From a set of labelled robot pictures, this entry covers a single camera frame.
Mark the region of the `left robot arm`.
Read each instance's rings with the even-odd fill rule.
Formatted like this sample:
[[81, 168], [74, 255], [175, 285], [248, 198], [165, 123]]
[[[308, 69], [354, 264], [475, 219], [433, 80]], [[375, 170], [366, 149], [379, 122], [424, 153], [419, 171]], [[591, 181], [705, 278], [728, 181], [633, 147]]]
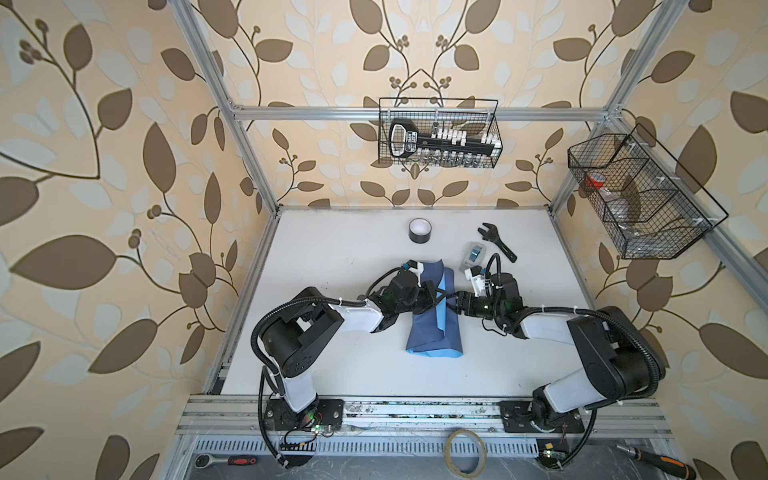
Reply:
[[272, 395], [258, 404], [259, 431], [277, 462], [292, 467], [286, 452], [305, 446], [304, 441], [289, 441], [291, 434], [307, 433], [314, 443], [340, 428], [342, 401], [320, 399], [310, 372], [337, 333], [381, 333], [409, 314], [408, 353], [460, 357], [455, 294], [451, 269], [440, 262], [408, 261], [387, 271], [355, 300], [307, 287], [265, 314], [251, 333], [250, 346], [263, 364], [259, 388]]

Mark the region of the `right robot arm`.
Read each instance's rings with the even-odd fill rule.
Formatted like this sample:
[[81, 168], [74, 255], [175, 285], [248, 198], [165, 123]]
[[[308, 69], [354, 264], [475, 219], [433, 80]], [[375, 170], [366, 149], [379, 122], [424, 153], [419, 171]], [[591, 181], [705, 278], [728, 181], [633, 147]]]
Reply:
[[449, 296], [458, 315], [492, 321], [494, 333], [521, 340], [548, 340], [575, 348], [581, 366], [534, 390], [525, 411], [513, 417], [544, 432], [552, 432], [583, 410], [589, 421], [581, 438], [566, 452], [547, 448], [539, 463], [549, 470], [569, 466], [589, 439], [597, 411], [625, 400], [655, 395], [666, 376], [661, 355], [624, 312], [617, 307], [525, 306], [514, 277], [486, 277], [485, 294], [458, 291]]

